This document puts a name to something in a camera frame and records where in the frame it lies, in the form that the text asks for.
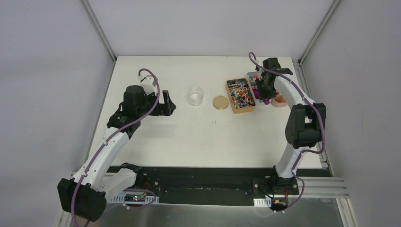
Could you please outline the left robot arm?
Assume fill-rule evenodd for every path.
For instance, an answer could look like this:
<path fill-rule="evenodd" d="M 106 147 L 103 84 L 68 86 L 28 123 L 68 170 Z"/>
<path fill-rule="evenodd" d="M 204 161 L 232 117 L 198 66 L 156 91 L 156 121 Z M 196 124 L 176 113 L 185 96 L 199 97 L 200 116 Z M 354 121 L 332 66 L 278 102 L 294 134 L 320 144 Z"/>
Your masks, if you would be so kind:
<path fill-rule="evenodd" d="M 148 93 L 143 86 L 128 86 L 123 101 L 106 124 L 97 150 L 70 179 L 62 178 L 58 183 L 62 209 L 95 222 L 119 193 L 127 188 L 141 190 L 144 178 L 138 175 L 142 170 L 139 166 L 123 164 L 112 177 L 104 179 L 104 176 L 116 155 L 140 127 L 142 119 L 149 115 L 171 116 L 175 109 L 167 90 L 159 92 L 154 87 Z"/>

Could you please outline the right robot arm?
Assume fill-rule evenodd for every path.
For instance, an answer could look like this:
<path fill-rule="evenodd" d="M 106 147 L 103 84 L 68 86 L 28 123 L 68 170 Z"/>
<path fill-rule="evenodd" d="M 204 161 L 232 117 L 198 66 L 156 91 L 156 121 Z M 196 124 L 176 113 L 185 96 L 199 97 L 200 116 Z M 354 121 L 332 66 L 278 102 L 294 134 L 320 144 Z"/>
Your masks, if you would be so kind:
<path fill-rule="evenodd" d="M 292 75 L 289 68 L 281 67 L 277 58 L 267 58 L 262 62 L 261 79 L 257 84 L 263 98 L 272 99 L 280 94 L 290 108 L 285 127 L 288 144 L 267 180 L 270 191 L 275 194 L 297 188 L 296 171 L 303 154 L 324 138 L 326 106 L 308 97 Z"/>

